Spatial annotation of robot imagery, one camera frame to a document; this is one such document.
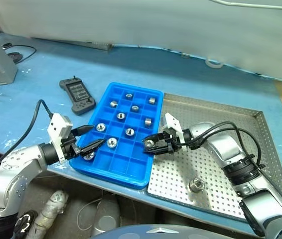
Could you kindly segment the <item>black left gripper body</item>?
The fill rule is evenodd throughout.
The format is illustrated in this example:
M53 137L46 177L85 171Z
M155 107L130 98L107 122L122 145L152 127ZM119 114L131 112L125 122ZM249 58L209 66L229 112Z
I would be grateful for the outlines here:
M61 149L65 159L72 159L80 155L81 149L77 146L76 141L77 139L72 133L61 140Z

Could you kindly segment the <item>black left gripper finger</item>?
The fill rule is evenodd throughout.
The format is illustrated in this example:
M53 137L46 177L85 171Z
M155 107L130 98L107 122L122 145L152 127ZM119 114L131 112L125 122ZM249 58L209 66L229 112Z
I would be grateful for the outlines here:
M74 136L82 136L86 133L88 133L90 130L94 128L93 125L82 125L77 128L72 129L72 134Z
M98 150L105 143L105 139L97 139L85 147L80 147L79 155L86 156L96 150Z

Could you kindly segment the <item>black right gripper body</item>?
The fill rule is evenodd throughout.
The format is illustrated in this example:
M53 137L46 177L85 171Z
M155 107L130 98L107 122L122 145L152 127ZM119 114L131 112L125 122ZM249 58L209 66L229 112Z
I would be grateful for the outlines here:
M179 141L176 133L168 133L164 131L158 133L157 138L157 142L163 142L163 145L156 149L156 154L173 154L181 149L181 146L177 145Z

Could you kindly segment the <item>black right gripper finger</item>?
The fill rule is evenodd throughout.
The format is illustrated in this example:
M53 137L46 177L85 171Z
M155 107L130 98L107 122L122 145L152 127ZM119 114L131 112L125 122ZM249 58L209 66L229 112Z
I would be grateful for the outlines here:
M162 155L167 153L167 146L146 147L143 152L151 155Z
M156 133L156 134L152 134L149 135L147 137L145 137L142 142L144 144L147 144L147 141L151 141L150 144L156 144L157 142L159 142L160 140L163 140L166 138L166 132L161 132L161 133Z

